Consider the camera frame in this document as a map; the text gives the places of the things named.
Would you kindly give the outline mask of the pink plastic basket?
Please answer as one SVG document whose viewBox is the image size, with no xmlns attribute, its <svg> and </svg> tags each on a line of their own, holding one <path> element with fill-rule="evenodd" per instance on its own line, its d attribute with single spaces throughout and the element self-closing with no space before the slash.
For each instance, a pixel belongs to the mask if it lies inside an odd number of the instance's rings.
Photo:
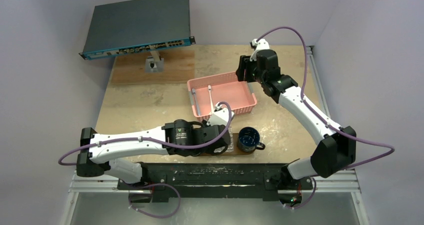
<svg viewBox="0 0 424 225">
<path fill-rule="evenodd" d="M 224 101 L 237 115 L 250 113 L 257 104 L 257 98 L 249 84 L 245 81 L 238 81 L 234 71 L 190 79 L 186 84 L 192 112 L 200 122 L 208 120 L 211 115 L 208 85 L 211 85 L 214 105 Z M 198 116 L 196 112 L 192 88 L 196 91 L 201 116 Z"/>
</svg>

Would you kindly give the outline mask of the oval wooden tray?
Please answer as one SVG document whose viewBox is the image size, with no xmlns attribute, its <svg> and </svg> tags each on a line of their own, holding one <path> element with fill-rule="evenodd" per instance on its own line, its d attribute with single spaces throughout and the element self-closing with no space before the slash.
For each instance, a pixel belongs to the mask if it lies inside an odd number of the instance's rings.
<svg viewBox="0 0 424 225">
<path fill-rule="evenodd" d="M 239 135 L 238 133 L 233 133 L 232 134 L 233 150 L 232 151 L 229 151 L 229 148 L 228 148 L 225 152 L 223 152 L 221 154 L 218 154 L 218 156 L 221 156 L 221 157 L 222 156 L 247 156 L 247 155 L 250 155 L 250 154 L 253 154 L 254 153 L 254 151 L 244 152 L 244 151 L 240 150 L 237 147 L 236 142 L 238 140 L 238 135 Z"/>
</svg>

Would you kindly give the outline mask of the dark blue mug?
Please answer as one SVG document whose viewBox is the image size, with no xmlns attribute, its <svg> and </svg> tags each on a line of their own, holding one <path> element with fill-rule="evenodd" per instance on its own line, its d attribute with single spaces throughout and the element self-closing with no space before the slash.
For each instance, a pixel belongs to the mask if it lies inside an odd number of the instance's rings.
<svg viewBox="0 0 424 225">
<path fill-rule="evenodd" d="M 260 133 L 253 127 L 244 127 L 238 133 L 237 147 L 246 153 L 264 150 L 266 145 L 261 142 Z"/>
</svg>

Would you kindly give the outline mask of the clear glass toothbrush holder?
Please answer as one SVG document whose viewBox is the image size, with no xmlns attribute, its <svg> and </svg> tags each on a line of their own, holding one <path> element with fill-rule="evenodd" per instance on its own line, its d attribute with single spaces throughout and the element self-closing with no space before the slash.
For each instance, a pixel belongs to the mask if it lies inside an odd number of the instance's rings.
<svg viewBox="0 0 424 225">
<path fill-rule="evenodd" d="M 230 144 L 228 145 L 228 148 L 224 153 L 225 155 L 231 155 L 235 151 L 235 133 L 233 132 L 231 126 L 228 128 L 228 133 L 230 135 Z"/>
</svg>

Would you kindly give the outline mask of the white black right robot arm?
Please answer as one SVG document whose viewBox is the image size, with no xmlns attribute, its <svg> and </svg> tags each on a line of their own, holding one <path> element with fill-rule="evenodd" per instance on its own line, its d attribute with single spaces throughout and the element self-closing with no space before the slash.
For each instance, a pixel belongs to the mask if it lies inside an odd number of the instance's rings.
<svg viewBox="0 0 424 225">
<path fill-rule="evenodd" d="M 240 56 L 235 74 L 240 82 L 259 83 L 267 96 L 302 124 L 317 145 L 310 157 L 282 167 L 280 181 L 284 187 L 292 189 L 309 176 L 327 178 L 356 160 L 356 131 L 350 126 L 341 127 L 302 95 L 298 83 L 281 73 L 274 50 L 260 50 L 255 58 Z"/>
</svg>

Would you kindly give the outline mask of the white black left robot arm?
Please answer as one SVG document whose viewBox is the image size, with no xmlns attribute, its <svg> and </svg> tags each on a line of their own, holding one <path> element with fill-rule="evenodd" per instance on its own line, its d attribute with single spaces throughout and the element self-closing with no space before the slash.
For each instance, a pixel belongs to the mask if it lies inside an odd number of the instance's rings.
<svg viewBox="0 0 424 225">
<path fill-rule="evenodd" d="M 142 190 L 149 184 L 147 168 L 141 163 L 126 161 L 126 157 L 216 156 L 225 152 L 231 143 L 229 126 L 229 121 L 178 119 L 149 130 L 122 134 L 100 134 L 86 127 L 81 131 L 76 173 L 85 178 L 106 174 Z"/>
</svg>

